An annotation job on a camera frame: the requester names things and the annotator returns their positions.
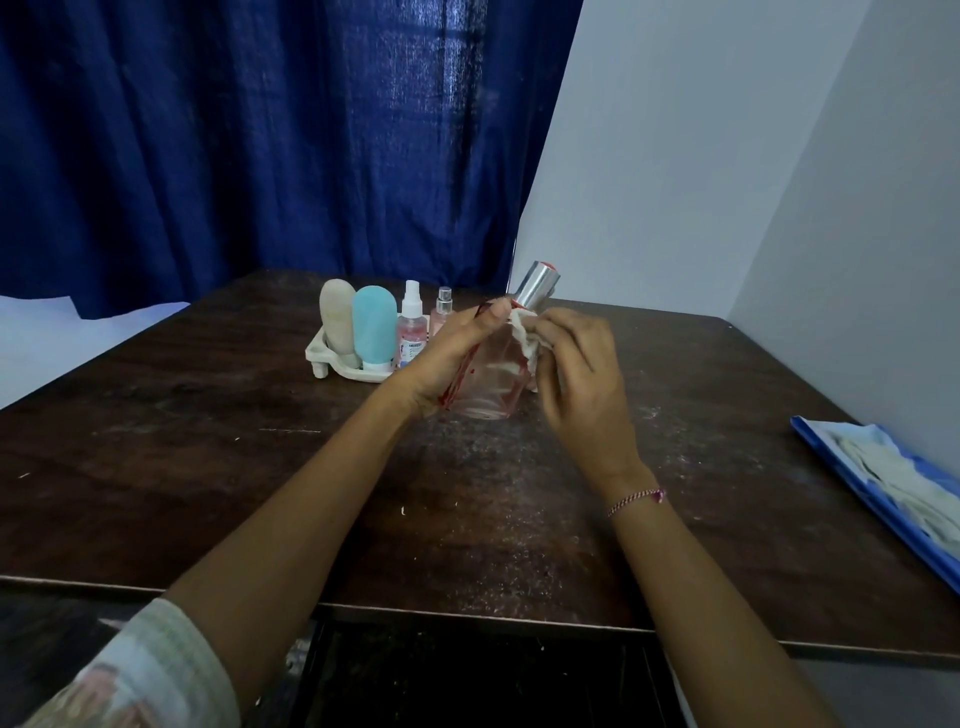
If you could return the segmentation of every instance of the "finger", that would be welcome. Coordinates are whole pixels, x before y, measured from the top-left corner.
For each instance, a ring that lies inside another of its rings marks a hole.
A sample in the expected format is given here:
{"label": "finger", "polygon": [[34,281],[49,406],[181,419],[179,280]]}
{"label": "finger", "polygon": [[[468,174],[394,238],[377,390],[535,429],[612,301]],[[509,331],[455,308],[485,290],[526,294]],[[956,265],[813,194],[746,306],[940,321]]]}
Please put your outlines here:
{"label": "finger", "polygon": [[529,316],[527,318],[533,320],[533,331],[537,336],[553,348],[553,353],[557,357],[557,364],[567,381],[573,381],[590,374],[590,366],[569,331],[542,316],[537,318]]}
{"label": "finger", "polygon": [[492,302],[486,311],[479,316],[475,315],[473,319],[454,330],[448,339],[448,341],[454,343],[449,346],[462,353],[467,353],[471,347],[479,344],[506,323],[510,317],[511,308],[510,299],[497,299]]}
{"label": "finger", "polygon": [[570,332],[594,372],[606,371],[611,365],[616,366],[613,334],[606,320],[569,308],[549,308],[541,317]]}
{"label": "finger", "polygon": [[549,349],[540,349],[537,359],[537,389],[546,421],[556,429],[560,426],[561,414],[560,376],[557,372],[557,359]]}
{"label": "finger", "polygon": [[477,313],[477,308],[479,308],[479,306],[474,306],[473,308],[468,308],[464,311],[456,311],[455,313],[451,313],[446,319],[444,327],[440,329],[439,333],[431,336],[430,341],[440,341],[441,338],[446,340],[448,337],[452,336],[453,332],[458,328],[462,328],[473,321],[473,317],[476,316]]}

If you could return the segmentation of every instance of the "silver bottle cap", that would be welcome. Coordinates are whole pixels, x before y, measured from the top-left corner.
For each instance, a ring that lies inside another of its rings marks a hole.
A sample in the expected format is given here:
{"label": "silver bottle cap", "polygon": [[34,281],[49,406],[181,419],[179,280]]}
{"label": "silver bottle cap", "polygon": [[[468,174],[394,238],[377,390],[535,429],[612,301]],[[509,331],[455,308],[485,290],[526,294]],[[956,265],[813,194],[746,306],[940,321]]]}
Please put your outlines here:
{"label": "silver bottle cap", "polygon": [[449,286],[441,286],[437,291],[437,312],[453,313],[453,290]]}
{"label": "silver bottle cap", "polygon": [[556,268],[541,260],[535,261],[512,296],[514,303],[530,310],[536,309],[550,298],[558,280],[560,274]]}

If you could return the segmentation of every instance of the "bottle label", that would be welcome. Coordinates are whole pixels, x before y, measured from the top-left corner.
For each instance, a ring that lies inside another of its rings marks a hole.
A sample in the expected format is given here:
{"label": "bottle label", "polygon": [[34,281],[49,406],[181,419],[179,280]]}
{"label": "bottle label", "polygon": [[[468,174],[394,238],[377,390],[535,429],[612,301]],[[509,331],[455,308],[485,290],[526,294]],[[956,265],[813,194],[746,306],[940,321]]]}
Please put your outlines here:
{"label": "bottle label", "polygon": [[407,341],[406,339],[403,339],[400,342],[400,363],[398,368],[402,369],[411,361],[413,361],[414,357],[423,351],[423,347],[425,346],[425,341]]}

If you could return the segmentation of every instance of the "left hand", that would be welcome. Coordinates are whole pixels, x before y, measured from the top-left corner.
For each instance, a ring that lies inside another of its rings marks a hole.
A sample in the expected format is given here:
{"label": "left hand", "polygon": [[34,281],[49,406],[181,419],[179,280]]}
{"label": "left hand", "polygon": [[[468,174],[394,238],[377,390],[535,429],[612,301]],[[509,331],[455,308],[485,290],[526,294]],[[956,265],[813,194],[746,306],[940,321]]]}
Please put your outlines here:
{"label": "left hand", "polygon": [[506,323],[511,308],[510,299],[502,298],[479,316],[476,307],[454,313],[417,358],[380,386],[409,398],[422,417],[433,414],[464,356]]}

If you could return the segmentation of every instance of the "hand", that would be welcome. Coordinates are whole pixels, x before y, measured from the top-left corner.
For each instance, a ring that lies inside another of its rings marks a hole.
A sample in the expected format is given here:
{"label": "hand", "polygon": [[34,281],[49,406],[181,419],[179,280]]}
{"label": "hand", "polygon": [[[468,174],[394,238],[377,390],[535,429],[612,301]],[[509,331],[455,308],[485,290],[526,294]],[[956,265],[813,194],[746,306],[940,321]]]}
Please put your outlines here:
{"label": "hand", "polygon": [[653,475],[636,451],[610,325],[569,308],[550,308],[523,325],[553,347],[537,361],[540,402],[590,485],[608,504],[644,487],[639,481]]}
{"label": "hand", "polygon": [[380,386],[390,385],[415,405],[423,417],[437,410],[437,400],[450,386],[464,356],[510,317],[510,299],[497,299],[479,316],[476,307],[458,311],[446,320],[426,349]]}

